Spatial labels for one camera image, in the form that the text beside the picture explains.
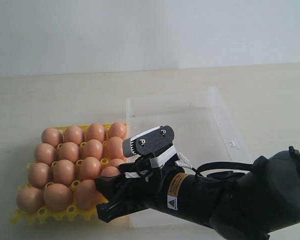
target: transparent box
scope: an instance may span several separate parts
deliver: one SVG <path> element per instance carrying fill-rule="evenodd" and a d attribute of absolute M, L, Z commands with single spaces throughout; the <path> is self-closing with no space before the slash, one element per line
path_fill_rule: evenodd
<path fill-rule="evenodd" d="M 129 137 L 159 125 L 172 127 L 176 150 L 195 168 L 219 161 L 252 162 L 216 87 L 203 92 L 127 99 Z M 131 157 L 129 161 L 133 162 L 137 157 Z M 186 222 L 152 209 L 130 217 L 133 227 Z"/>

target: yellow egg tray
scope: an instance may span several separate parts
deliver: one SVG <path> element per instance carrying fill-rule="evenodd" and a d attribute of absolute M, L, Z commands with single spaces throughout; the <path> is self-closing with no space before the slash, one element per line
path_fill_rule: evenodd
<path fill-rule="evenodd" d="M 84 134 L 86 135 L 88 127 L 90 125 L 79 125 L 78 127 L 82 128 L 84 131 Z M 109 128 L 111 126 L 111 124 L 103 124 L 104 128 L 106 129 L 106 140 L 102 143 L 103 146 L 105 146 L 109 140 Z M 58 126 L 58 127 L 54 127 L 55 129 L 58 129 L 60 131 L 62 131 L 62 134 L 65 133 L 65 130 L 68 126 Z M 86 142 L 82 142 L 80 144 L 80 150 L 81 150 L 81 155 L 83 156 L 83 149 L 85 146 Z M 61 147 L 62 143 L 60 143 L 56 150 L 57 152 L 59 151 L 60 147 Z M 105 158 L 100 160 L 101 163 L 101 167 L 105 168 L 108 163 L 109 163 L 109 159 L 108 159 L 108 153 L 106 151 L 106 149 L 104 150 L 104 156 Z M 75 167 L 76 167 L 76 171 L 78 172 L 80 169 L 80 165 L 82 163 L 82 159 L 78 160 L 75 163 Z M 55 164 L 57 163 L 57 161 L 53 162 L 51 165 L 51 168 L 53 168 L 55 166 Z M 29 163 L 27 166 L 27 170 L 30 168 L 31 165 L 35 164 L 34 162 Z M 94 207 L 93 209 L 90 210 L 82 210 L 80 208 L 77 207 L 76 204 L 76 198 L 75 198 L 75 192 L 76 192 L 76 188 L 79 185 L 80 181 L 78 179 L 74 180 L 71 184 L 71 186 L 69 187 L 70 190 L 73 193 L 73 200 L 72 200 L 72 204 L 70 206 L 68 206 L 68 208 L 64 211 L 52 211 L 50 209 L 48 209 L 47 207 L 42 207 L 38 210 L 37 213 L 33 213 L 33 214 L 29 214 L 29 213 L 25 213 L 22 212 L 20 209 L 16 209 L 13 212 L 10 213 L 9 219 L 11 221 L 12 224 L 17 224 L 19 220 L 24 219 L 26 220 L 30 225 L 35 224 L 36 222 L 39 222 L 39 224 L 44 224 L 47 220 L 47 218 L 54 218 L 57 221 L 62 221 L 65 219 L 65 217 L 69 220 L 69 221 L 73 221 L 75 219 L 76 216 L 83 216 L 83 218 L 87 221 L 89 221 L 91 219 L 91 217 L 93 215 L 98 215 L 97 214 L 97 208 Z M 42 189 L 42 191 L 44 191 L 45 188 L 47 188 L 49 185 L 54 184 L 54 182 L 48 182 L 45 187 Z M 23 188 L 27 188 L 27 187 L 31 187 L 31 185 L 29 183 L 27 184 L 23 184 L 19 187 L 19 191 Z M 102 197 L 102 199 L 100 200 L 99 203 L 106 203 L 108 202 L 107 199 L 105 197 Z"/>

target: table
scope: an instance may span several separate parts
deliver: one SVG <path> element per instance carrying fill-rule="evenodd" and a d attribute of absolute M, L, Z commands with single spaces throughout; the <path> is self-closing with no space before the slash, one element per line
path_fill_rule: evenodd
<path fill-rule="evenodd" d="M 10 224 L 18 186 L 40 134 L 50 126 L 126 120 L 126 98 L 217 86 L 253 158 L 300 149 L 300 63 L 98 74 L 0 78 L 0 239 L 110 240 L 191 238 L 221 240 L 192 223 L 129 228 L 97 219 L 28 226 Z M 300 240 L 300 224 L 272 234 Z"/>

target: label on container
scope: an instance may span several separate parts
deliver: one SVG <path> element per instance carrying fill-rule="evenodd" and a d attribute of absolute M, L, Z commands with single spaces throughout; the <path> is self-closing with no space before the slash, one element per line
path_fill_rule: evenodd
<path fill-rule="evenodd" d="M 167 193 L 167 207 L 169 209 L 178 210 L 178 193 L 182 182 L 189 174 L 178 173 L 175 175 L 170 182 L 168 193 Z"/>

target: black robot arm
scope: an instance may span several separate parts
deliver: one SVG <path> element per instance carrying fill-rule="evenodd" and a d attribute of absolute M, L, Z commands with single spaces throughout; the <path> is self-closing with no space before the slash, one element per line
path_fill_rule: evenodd
<path fill-rule="evenodd" d="M 121 164 L 118 176 L 95 179 L 109 200 L 96 206 L 99 219 L 108 223 L 150 208 L 212 228 L 227 240 L 267 240 L 269 233 L 300 223 L 300 152 L 292 146 L 253 164 L 212 162 L 195 169 L 177 154 L 173 140 L 171 127 L 158 126 L 123 142 L 126 157 L 140 157 Z M 201 175 L 217 169 L 228 171 Z"/>

